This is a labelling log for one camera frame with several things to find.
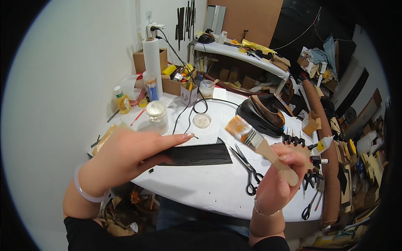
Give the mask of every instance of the bracelet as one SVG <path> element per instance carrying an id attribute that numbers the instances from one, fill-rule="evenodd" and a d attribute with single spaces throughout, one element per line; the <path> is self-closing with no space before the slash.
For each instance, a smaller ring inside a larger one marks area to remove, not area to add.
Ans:
<path id="1" fill-rule="evenodd" d="M 263 214 L 263 213 L 261 213 L 260 211 L 257 210 L 257 197 L 254 197 L 254 209 L 255 209 L 257 214 L 260 214 L 262 216 L 274 216 L 275 214 L 277 214 L 280 211 L 280 209 L 279 209 L 278 211 L 274 212 L 273 214 Z"/>
<path id="2" fill-rule="evenodd" d="M 110 189 L 106 191 L 102 197 L 93 197 L 82 190 L 80 183 L 78 182 L 78 173 L 80 172 L 81 167 L 82 165 L 78 166 L 74 172 L 74 184 L 77 188 L 78 193 L 81 194 L 81 196 L 84 197 L 84 199 L 86 199 L 87 201 L 94 203 L 100 203 L 104 201 L 106 198 L 108 198 L 110 194 Z"/>

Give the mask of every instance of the white work surface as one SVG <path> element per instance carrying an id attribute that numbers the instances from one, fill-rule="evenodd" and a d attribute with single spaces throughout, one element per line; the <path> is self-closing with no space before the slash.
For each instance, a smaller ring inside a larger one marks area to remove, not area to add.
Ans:
<path id="1" fill-rule="evenodd" d="M 225 55 L 228 57 L 240 59 L 244 62 L 248 62 L 254 66 L 257 66 L 261 69 L 271 72 L 272 74 L 280 77 L 281 79 L 283 79 L 285 81 L 289 77 L 288 71 L 285 72 L 281 68 L 277 67 L 276 65 L 262 60 L 260 57 L 259 57 L 260 60 L 258 60 L 253 56 L 247 56 L 246 53 L 239 52 L 238 47 L 234 47 L 234 46 L 230 46 L 230 45 L 220 45 L 215 42 L 209 43 L 209 44 L 204 44 L 204 45 L 201 43 L 197 43 L 194 45 L 194 50 L 208 52 L 208 53 L 221 54 L 221 55 Z"/>
<path id="2" fill-rule="evenodd" d="M 214 97 L 219 95 L 218 98 L 225 98 L 228 101 L 236 104 L 241 104 L 247 97 L 241 96 L 232 92 L 226 92 L 219 90 L 214 92 Z M 177 115 L 185 107 L 180 102 L 180 97 L 163 93 L 161 98 L 167 106 L 173 104 L 173 108 L 168 109 L 168 123 L 169 130 L 166 135 L 171 134 L 173 131 L 174 122 Z M 246 146 L 235 142 L 234 138 L 230 136 L 224 127 L 231 118 L 235 116 L 236 106 L 220 102 L 208 100 L 208 111 L 206 112 L 212 119 L 212 123 L 206 129 L 199 129 L 191 123 L 188 130 L 189 133 L 195 133 L 199 139 L 192 138 L 184 145 L 201 145 L 215 143 L 217 137 L 221 138 L 228 145 L 233 146 L 237 143 L 241 148 L 244 155 L 247 157 L 250 164 L 256 169 L 257 172 L 265 174 L 271 163 L 268 160 L 263 159 L 259 154 L 254 153 Z M 198 112 L 205 111 L 205 105 L 203 102 L 199 102 L 196 105 Z M 136 106 L 128 114 L 116 115 L 109 123 L 106 123 L 101 130 L 100 137 L 102 137 L 107 129 L 114 123 L 119 125 L 121 121 L 130 125 L 131 122 L 140 113 L 142 108 Z M 175 134 L 184 133 L 189 125 L 188 116 L 190 113 L 188 108 L 179 118 Z M 299 131 L 302 130 L 302 122 L 295 117 L 289 117 L 285 113 L 285 126 L 294 128 L 297 136 Z M 135 131 L 149 131 L 149 122 L 146 113 L 144 112 L 140 118 L 133 124 L 133 130 Z M 279 143 L 282 138 L 275 139 L 265 135 L 269 144 Z M 306 145 L 310 145 L 313 142 L 318 142 L 316 133 L 314 133 L 313 139 L 303 133 L 303 138 L 306 141 Z M 228 149 L 231 155 L 233 164 L 227 165 L 206 165 L 206 166 L 155 166 L 154 171 L 149 173 L 148 171 L 142 173 L 132 182 L 155 192 L 163 197 L 169 198 L 173 201 L 199 208 L 202 210 L 215 212 L 218 214 L 228 215 L 232 217 L 251 219 L 252 208 L 254 205 L 254 196 L 249 196 L 245 192 L 247 185 L 247 171 L 240 162 L 232 156 L 232 152 Z M 254 178 L 252 180 L 254 186 L 257 186 Z M 310 203 L 311 199 L 315 195 L 316 189 L 308 187 L 307 191 L 302 188 L 298 190 L 294 198 L 283 209 L 283 216 L 285 221 L 303 221 L 301 214 L 305 207 Z M 314 208 L 317 205 L 319 194 L 317 195 L 310 212 L 310 218 L 308 220 L 317 220 L 321 218 L 322 205 L 324 198 L 321 199 L 320 205 L 317 211 Z"/>

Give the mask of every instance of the leather roll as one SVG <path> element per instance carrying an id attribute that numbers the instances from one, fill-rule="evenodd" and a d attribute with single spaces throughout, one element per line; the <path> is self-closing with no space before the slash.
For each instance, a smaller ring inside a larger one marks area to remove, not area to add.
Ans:
<path id="1" fill-rule="evenodd" d="M 318 98 L 313 85 L 308 81 L 303 81 L 303 88 L 313 110 L 321 118 L 321 129 L 318 130 L 320 139 L 332 136 L 331 127 L 325 115 L 324 108 Z M 321 154 L 323 159 L 328 159 L 328 164 L 322 164 L 322 174 L 325 177 L 324 187 L 324 209 L 321 222 L 324 226 L 335 223 L 338 220 L 340 206 L 340 183 L 338 180 L 338 155 L 335 145 L 331 146 Z"/>

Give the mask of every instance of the glue jar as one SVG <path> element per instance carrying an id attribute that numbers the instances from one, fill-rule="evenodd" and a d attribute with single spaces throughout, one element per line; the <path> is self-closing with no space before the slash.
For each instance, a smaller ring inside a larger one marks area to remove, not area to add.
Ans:
<path id="1" fill-rule="evenodd" d="M 168 132 L 168 114 L 162 101 L 152 101 L 146 107 L 148 120 L 156 132 L 163 135 Z"/>

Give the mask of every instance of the human hand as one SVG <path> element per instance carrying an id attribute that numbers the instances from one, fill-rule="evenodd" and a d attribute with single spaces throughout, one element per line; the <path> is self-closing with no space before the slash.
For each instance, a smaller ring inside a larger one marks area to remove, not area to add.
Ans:
<path id="1" fill-rule="evenodd" d="M 118 128 L 108 138 L 96 156 L 79 172 L 81 188 L 92 196 L 122 185 L 149 168 L 170 159 L 157 153 L 187 142 L 194 134 L 161 136 L 153 132 L 134 132 Z"/>
<path id="2" fill-rule="evenodd" d="M 297 173 L 299 182 L 295 186 L 289 186 L 283 172 L 271 165 L 258 185 L 256 193 L 258 211 L 268 215 L 282 209 L 294 197 L 302 183 L 308 161 L 305 155 L 282 143 L 274 144 L 271 148 L 282 163 Z"/>

